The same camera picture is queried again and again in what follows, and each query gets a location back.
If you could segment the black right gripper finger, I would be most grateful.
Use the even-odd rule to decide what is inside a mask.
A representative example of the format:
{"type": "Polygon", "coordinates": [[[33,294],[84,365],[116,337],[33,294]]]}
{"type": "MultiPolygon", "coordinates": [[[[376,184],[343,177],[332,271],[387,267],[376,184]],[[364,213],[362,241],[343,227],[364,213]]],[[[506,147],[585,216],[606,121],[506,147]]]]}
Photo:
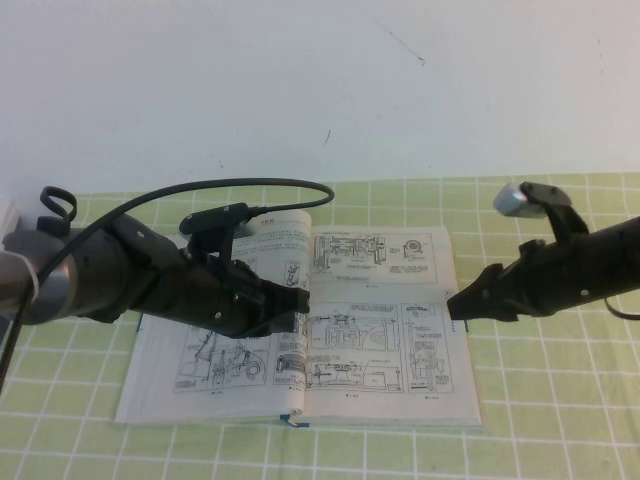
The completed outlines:
{"type": "Polygon", "coordinates": [[[447,306],[450,311],[484,311],[490,303],[491,290],[504,272],[502,264],[487,266],[469,286],[453,295],[447,306]]]}
{"type": "Polygon", "coordinates": [[[508,306],[479,298],[454,296],[451,298],[452,320],[517,320],[517,312],[508,306]]]}

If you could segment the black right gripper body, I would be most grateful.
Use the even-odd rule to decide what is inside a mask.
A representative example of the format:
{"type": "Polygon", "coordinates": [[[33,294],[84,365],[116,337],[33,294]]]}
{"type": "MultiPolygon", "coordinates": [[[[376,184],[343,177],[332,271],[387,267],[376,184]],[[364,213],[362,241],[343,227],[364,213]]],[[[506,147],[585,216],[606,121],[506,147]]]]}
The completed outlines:
{"type": "Polygon", "coordinates": [[[501,274],[499,319],[548,317],[582,304],[576,240],[546,244],[531,240],[501,274]]]}

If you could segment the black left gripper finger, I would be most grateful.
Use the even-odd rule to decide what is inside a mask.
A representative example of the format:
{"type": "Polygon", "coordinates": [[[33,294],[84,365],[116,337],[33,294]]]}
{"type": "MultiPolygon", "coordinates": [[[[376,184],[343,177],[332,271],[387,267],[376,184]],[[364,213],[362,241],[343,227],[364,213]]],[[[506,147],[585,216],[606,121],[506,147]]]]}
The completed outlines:
{"type": "Polygon", "coordinates": [[[307,314],[310,311],[310,292],[300,287],[287,287],[271,281],[264,282],[266,309],[270,314],[289,312],[307,314]]]}
{"type": "Polygon", "coordinates": [[[298,312],[287,312],[267,321],[260,332],[262,334],[301,334],[304,330],[305,322],[305,314],[298,312]]]}

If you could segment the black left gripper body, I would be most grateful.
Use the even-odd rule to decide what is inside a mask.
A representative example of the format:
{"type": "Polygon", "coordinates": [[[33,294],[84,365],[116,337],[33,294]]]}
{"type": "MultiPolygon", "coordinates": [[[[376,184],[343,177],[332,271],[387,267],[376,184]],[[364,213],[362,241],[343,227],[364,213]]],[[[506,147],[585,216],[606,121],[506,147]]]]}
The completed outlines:
{"type": "Polygon", "coordinates": [[[229,338],[274,333],[267,282],[245,263],[185,260],[159,274],[147,293],[147,313],[229,338]]]}

